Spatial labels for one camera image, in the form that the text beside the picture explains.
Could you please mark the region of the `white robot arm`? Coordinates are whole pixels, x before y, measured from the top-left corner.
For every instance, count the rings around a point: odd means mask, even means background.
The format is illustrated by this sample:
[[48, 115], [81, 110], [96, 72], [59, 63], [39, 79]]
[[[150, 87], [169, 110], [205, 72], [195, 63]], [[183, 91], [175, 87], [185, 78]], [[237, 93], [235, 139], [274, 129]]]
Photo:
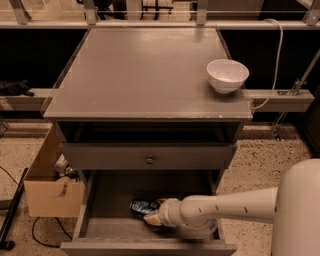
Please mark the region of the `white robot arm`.
[[144, 220], [202, 238], [213, 233], [218, 218], [272, 224], [271, 256], [320, 256], [320, 159], [293, 165], [277, 187], [168, 198]]

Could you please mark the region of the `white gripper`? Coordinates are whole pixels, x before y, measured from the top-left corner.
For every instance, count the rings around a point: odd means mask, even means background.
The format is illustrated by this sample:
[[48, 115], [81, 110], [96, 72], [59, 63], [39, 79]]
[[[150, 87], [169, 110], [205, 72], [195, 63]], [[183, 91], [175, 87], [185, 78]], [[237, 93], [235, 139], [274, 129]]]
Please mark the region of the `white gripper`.
[[177, 227], [184, 223], [180, 212], [181, 201], [176, 198], [160, 198], [155, 201], [160, 208], [157, 213], [148, 214], [143, 217], [144, 221], [152, 226]]

